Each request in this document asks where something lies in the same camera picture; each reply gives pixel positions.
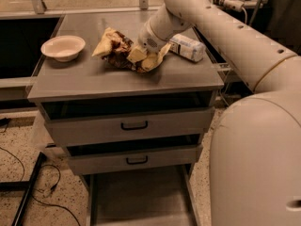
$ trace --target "bowl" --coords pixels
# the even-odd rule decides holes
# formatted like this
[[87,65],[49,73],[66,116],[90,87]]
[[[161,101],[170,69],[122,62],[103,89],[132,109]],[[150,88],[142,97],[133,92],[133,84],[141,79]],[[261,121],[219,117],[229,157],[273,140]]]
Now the bowl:
[[85,41],[77,36],[58,36],[46,41],[41,47],[41,52],[47,57],[53,57],[59,62],[68,62],[78,57],[84,49]]

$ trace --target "drawer handle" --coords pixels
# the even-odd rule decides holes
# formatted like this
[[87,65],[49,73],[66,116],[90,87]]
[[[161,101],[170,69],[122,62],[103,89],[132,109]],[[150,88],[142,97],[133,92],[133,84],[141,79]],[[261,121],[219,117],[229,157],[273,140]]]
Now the drawer handle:
[[149,123],[148,121],[144,121],[144,124],[141,126],[129,127],[126,126],[123,122],[121,123],[121,129],[124,131],[133,131],[133,130],[142,130],[148,128]]
[[145,156],[145,158],[142,158],[142,160],[140,160],[140,159],[137,159],[137,158],[135,158],[135,159],[131,159],[131,158],[126,158],[126,163],[128,164],[128,165],[137,165],[137,164],[145,164],[145,163],[147,163],[149,161],[149,157],[148,156]]

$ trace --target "floor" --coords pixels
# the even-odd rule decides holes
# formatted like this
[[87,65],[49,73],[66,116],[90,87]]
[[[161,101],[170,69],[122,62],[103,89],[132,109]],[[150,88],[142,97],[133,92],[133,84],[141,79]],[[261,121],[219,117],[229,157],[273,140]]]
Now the floor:
[[[223,111],[222,106],[215,111],[211,128],[202,142],[204,150],[190,178],[202,226],[211,226],[210,140],[214,125]],[[7,129],[0,128],[1,182],[29,179],[41,150],[38,140],[46,142],[50,139],[46,133],[36,134],[37,128],[41,127],[39,117],[40,114],[36,109],[0,111],[0,119],[11,119]],[[32,195],[42,203],[31,198],[24,215],[24,226],[86,225],[88,196],[86,187],[78,176],[72,174],[66,158],[60,156],[60,153],[61,151],[47,152],[47,161],[43,163]],[[0,193],[0,225],[11,225],[21,197],[22,192]]]

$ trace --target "crumpled bag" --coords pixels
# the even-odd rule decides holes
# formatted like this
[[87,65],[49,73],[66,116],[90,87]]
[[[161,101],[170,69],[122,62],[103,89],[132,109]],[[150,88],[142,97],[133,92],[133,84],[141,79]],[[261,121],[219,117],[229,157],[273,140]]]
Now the crumpled bag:
[[104,30],[102,39],[92,56],[100,57],[120,69],[146,73],[162,63],[169,48],[170,44],[168,43],[159,53],[150,53],[116,29],[108,27]]

